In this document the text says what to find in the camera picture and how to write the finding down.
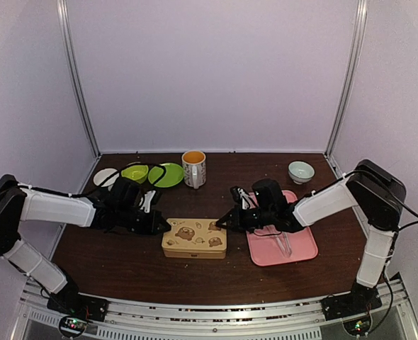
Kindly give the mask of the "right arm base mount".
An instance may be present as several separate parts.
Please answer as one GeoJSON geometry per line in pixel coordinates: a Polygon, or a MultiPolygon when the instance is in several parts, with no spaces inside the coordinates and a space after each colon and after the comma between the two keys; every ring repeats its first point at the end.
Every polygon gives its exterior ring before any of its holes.
{"type": "Polygon", "coordinates": [[[366,300],[353,293],[328,295],[320,303],[326,321],[342,321],[344,331],[356,338],[369,334],[373,328],[371,312],[383,305],[379,297],[366,300]]]}

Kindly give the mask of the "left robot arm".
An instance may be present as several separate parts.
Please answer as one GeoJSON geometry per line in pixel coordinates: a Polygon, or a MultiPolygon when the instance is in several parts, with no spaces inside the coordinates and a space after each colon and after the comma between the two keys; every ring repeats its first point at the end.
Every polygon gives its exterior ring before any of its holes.
{"type": "Polygon", "coordinates": [[[153,206],[156,190],[143,193],[140,184],[118,177],[101,193],[58,193],[27,186],[14,176],[0,178],[0,257],[19,267],[51,295],[70,315],[84,309],[78,287],[62,269],[22,238],[22,222],[45,221],[109,231],[124,227],[139,235],[158,235],[171,230],[162,213],[153,206]]]}

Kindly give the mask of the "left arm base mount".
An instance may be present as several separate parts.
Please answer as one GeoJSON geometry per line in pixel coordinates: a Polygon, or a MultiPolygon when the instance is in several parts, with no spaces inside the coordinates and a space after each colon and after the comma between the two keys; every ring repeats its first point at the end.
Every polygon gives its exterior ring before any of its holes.
{"type": "Polygon", "coordinates": [[[66,339],[75,339],[86,331],[90,323],[105,320],[108,301],[78,294],[70,304],[67,304],[57,295],[51,294],[47,308],[63,314],[58,322],[58,331],[66,339]]]}

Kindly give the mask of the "beige tin box base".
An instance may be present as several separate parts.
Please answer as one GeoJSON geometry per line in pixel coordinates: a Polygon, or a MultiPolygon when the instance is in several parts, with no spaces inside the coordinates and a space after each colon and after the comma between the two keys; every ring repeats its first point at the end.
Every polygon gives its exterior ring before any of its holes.
{"type": "Polygon", "coordinates": [[[165,249],[165,257],[175,259],[224,259],[226,249],[165,249]]]}

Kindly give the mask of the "bear print tin lid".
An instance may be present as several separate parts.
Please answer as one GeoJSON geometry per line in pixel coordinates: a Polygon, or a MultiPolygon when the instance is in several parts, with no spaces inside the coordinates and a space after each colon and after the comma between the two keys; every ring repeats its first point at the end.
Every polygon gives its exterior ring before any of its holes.
{"type": "Polygon", "coordinates": [[[171,230],[162,238],[162,248],[171,252],[222,253],[227,249],[227,230],[216,219],[170,217],[171,230]]]}

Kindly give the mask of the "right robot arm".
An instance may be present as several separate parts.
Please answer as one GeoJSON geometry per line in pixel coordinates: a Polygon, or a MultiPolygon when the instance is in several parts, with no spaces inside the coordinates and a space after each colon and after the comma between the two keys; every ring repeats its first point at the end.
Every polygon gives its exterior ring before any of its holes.
{"type": "Polygon", "coordinates": [[[216,227],[252,233],[273,226],[279,232],[296,233],[349,208],[361,211],[368,225],[367,241],[345,305],[358,313],[372,302],[399,230],[407,193],[403,182],[364,159],[350,173],[294,202],[270,178],[255,182],[252,190],[230,189],[235,205],[216,221],[216,227]]]}

